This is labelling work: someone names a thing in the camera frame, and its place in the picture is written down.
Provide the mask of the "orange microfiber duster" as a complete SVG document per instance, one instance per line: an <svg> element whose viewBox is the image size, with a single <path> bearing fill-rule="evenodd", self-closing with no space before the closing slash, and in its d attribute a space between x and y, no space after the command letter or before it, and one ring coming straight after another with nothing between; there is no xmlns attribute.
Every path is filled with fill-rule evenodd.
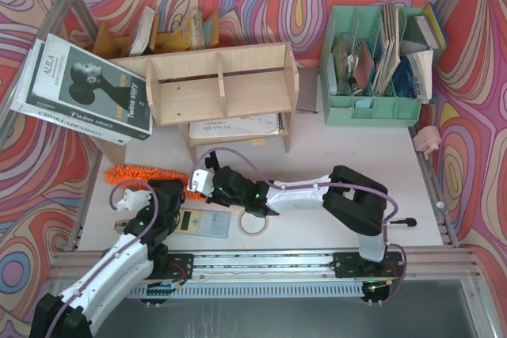
<svg viewBox="0 0 507 338"><path fill-rule="evenodd" d="M185 189L185 198L200 202L205 201L205 197L198 192L187 190L189 176L184 173L174 172L168 169L158 169L140 165L114 165L104 172L105 182L111 185L121 183L121 187L133 187L135 189L147 190L144 183L149 183L152 188L158 188L156 182L164 180L181 180Z"/></svg>

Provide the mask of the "beige and blue calculator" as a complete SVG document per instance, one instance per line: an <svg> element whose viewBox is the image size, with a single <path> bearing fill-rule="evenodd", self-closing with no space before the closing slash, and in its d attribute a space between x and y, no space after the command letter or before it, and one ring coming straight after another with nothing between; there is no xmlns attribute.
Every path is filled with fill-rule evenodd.
<svg viewBox="0 0 507 338"><path fill-rule="evenodd" d="M227 239L230 224L230 212L184 209L175 232L199 237Z"/></svg>

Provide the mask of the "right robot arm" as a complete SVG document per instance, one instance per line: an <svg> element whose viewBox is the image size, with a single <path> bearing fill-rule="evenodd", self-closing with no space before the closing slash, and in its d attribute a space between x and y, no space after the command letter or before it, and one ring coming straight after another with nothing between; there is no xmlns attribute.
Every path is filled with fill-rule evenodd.
<svg viewBox="0 0 507 338"><path fill-rule="evenodd" d="M264 175L254 182L229 166L218 163L214 150L204 156L206 169L194 169L188 190L209 203L242 207L258 218L289 211L324 210L358 236L361 259L383 261L387 252L384 213L391 203L398 207L380 183L347 166L313 180L283 182Z"/></svg>

